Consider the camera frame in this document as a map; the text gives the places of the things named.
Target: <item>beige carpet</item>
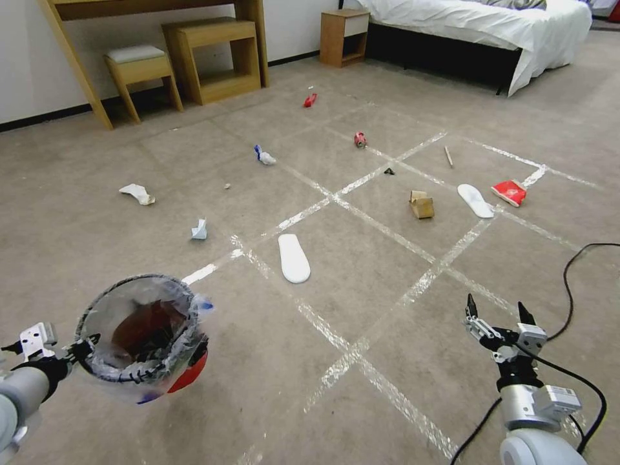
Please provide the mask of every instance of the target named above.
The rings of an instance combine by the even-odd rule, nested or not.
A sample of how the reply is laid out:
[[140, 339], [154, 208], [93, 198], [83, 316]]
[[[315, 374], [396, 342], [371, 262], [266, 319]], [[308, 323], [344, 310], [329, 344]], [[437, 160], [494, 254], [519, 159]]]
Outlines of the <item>beige carpet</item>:
[[[614, 47], [616, 35], [592, 32], [573, 65], [510, 99], [377, 62], [308, 59], [271, 68], [268, 89], [183, 114], [163, 105], [140, 126], [107, 132], [84, 114], [0, 134], [3, 343], [40, 320], [68, 342], [90, 301], [132, 274], [186, 277], [216, 306], [192, 386], [133, 406], [72, 375], [14, 463], [447, 463], [497, 397], [497, 368], [461, 324], [467, 294], [491, 324], [513, 327], [521, 300], [554, 332], [564, 264], [584, 243], [620, 239]], [[256, 143], [278, 164], [259, 164]], [[490, 191], [512, 178], [530, 184], [520, 209]], [[465, 182], [494, 219], [458, 197]], [[128, 183], [157, 202], [119, 194]], [[411, 189], [434, 198], [432, 220], [413, 217]], [[198, 218], [205, 242], [189, 240]], [[310, 261], [304, 284], [280, 272], [284, 231]], [[575, 264], [573, 324], [543, 351], [608, 395], [592, 464], [615, 462], [620, 435], [619, 259], [597, 250]], [[578, 392], [589, 426], [596, 396], [539, 373]], [[498, 413], [462, 463], [498, 463], [503, 435]]]

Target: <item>desk leg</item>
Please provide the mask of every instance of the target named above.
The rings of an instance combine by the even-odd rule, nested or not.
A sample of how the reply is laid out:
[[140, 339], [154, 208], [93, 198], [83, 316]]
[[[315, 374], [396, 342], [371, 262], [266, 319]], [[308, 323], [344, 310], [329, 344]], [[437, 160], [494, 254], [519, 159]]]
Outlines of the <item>desk leg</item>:
[[71, 69], [73, 70], [73, 74], [77, 78], [77, 82], [79, 82], [90, 106], [92, 107], [92, 111], [95, 113], [97, 118], [101, 120], [101, 122], [106, 126], [106, 128], [112, 130], [112, 123], [110, 122], [110, 118], [108, 118], [108, 114], [105, 112], [105, 108], [103, 108], [103, 104], [101, 100], [97, 96], [90, 79], [88, 78], [82, 64], [79, 62], [78, 56], [76, 55], [76, 51], [73, 48], [73, 45], [69, 41], [67, 36], [67, 32], [65, 31], [65, 27], [63, 26], [63, 20], [60, 18], [56, 7], [52, 4], [51, 0], [39, 0], [39, 6], [41, 7], [43, 14], [47, 18], [47, 22], [49, 23], [52, 31], [62, 49], [63, 53]]
[[263, 0], [234, 0], [234, 13], [237, 19], [254, 21], [256, 24], [256, 44], [258, 45], [258, 63], [260, 65], [260, 83], [269, 87], [267, 70], [267, 43], [265, 42], [265, 14]]

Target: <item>white tissue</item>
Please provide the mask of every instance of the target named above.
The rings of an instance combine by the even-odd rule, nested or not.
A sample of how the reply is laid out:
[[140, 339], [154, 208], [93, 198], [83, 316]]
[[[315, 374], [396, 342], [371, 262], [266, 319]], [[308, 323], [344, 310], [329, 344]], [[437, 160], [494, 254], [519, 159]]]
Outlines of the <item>white tissue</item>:
[[122, 194], [129, 194], [140, 202], [140, 205], [150, 205], [155, 203], [155, 197], [149, 195], [144, 186], [138, 184], [130, 184], [118, 190]]
[[260, 155], [258, 156], [258, 159], [260, 160], [261, 163], [263, 163], [263, 165], [275, 165], [277, 160], [275, 158], [273, 158], [271, 155], [269, 155], [267, 152], [261, 152]]
[[198, 227], [192, 228], [192, 239], [207, 238], [207, 220], [198, 220]]

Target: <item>wooden stick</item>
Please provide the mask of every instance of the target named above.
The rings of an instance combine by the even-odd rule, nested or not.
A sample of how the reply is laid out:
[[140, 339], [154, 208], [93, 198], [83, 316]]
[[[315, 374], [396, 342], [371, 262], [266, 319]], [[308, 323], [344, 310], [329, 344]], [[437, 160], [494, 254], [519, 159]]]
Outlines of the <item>wooden stick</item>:
[[452, 163], [452, 157], [450, 156], [447, 145], [444, 146], [444, 150], [446, 151], [446, 156], [448, 157], [448, 163], [450, 163], [450, 168], [454, 168], [454, 163]]

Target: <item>trash on floor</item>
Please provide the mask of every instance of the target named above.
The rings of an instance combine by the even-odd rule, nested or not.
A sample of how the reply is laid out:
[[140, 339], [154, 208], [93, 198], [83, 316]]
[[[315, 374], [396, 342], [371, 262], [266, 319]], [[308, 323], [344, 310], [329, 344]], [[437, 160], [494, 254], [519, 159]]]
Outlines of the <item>trash on floor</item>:
[[528, 193], [523, 184], [517, 180], [500, 182], [495, 184], [491, 190], [496, 196], [506, 200], [513, 207], [520, 207]]
[[144, 186], [138, 184], [129, 184], [118, 190], [122, 194], [129, 194], [140, 202], [140, 205], [150, 205], [155, 203], [155, 197], [149, 195]]
[[305, 102], [304, 102], [304, 108], [310, 108], [310, 107], [312, 107], [312, 105], [313, 105], [313, 103], [316, 101], [316, 98], [317, 98], [317, 97], [318, 97], [318, 95], [316, 95], [316, 94], [311, 94], [311, 95], [308, 95], [308, 96], [306, 97], [306, 99], [305, 99]]
[[363, 132], [356, 132], [353, 142], [355, 142], [358, 149], [363, 149], [366, 146], [366, 136]]
[[254, 146], [254, 151], [256, 153], [256, 158], [263, 165], [269, 166], [269, 165], [275, 165], [276, 164], [276, 159], [273, 158], [271, 155], [269, 155], [267, 152], [263, 152], [263, 149], [260, 148], [260, 145], [255, 145]]
[[198, 220], [198, 227], [192, 228], [192, 239], [204, 240], [207, 238], [207, 220]]
[[429, 197], [426, 192], [411, 191], [409, 199], [413, 214], [419, 219], [432, 218], [435, 216], [435, 208], [433, 208], [433, 198]]
[[444, 146], [444, 151], [446, 152], [446, 157], [448, 157], [448, 163], [450, 164], [450, 168], [454, 168], [454, 163], [452, 163], [452, 157], [450, 156], [450, 151], [448, 150], [448, 146]]
[[299, 244], [297, 235], [281, 234], [278, 237], [278, 245], [284, 277], [293, 284], [306, 281], [310, 277], [310, 263]]
[[484, 201], [482, 194], [478, 189], [470, 184], [461, 184], [457, 187], [457, 191], [462, 199], [470, 206], [473, 212], [480, 218], [492, 218], [493, 211]]

